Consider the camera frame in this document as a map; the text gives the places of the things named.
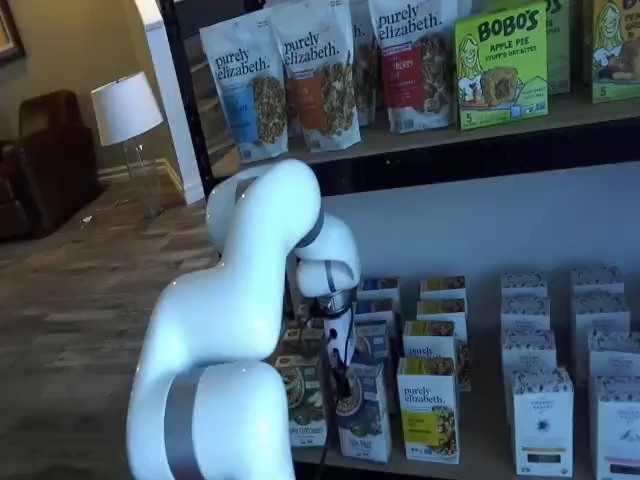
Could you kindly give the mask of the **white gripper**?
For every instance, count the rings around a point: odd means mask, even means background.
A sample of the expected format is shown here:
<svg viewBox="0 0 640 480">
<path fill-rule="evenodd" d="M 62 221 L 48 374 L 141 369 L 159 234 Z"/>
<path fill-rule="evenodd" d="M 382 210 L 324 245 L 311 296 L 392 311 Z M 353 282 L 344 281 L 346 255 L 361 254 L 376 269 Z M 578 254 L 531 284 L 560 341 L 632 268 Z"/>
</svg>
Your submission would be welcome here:
<svg viewBox="0 0 640 480">
<path fill-rule="evenodd" d="M 324 332 L 326 350 L 333 362 L 336 397 L 348 398 L 351 395 L 351 388 L 347 366 L 344 363 L 350 363 L 355 352 L 353 307 L 344 307 L 341 311 L 334 312 L 325 318 Z"/>
</svg>

